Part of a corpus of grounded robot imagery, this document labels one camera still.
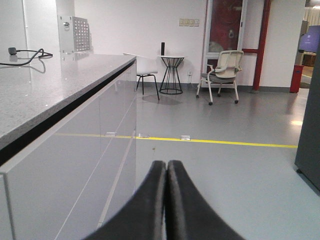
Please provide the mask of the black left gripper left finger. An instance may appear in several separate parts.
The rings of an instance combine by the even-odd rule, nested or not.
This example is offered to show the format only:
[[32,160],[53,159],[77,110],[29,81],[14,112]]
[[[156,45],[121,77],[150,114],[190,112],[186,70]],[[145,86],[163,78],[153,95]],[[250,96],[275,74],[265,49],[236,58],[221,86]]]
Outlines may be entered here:
[[166,163],[153,161],[132,198],[87,240],[161,240]]

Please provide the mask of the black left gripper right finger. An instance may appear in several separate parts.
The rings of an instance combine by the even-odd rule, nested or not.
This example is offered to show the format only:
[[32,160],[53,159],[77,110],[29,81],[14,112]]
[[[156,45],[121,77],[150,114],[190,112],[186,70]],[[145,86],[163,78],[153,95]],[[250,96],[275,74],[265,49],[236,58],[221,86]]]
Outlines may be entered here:
[[168,240],[242,240],[207,203],[179,160],[168,162],[165,189]]

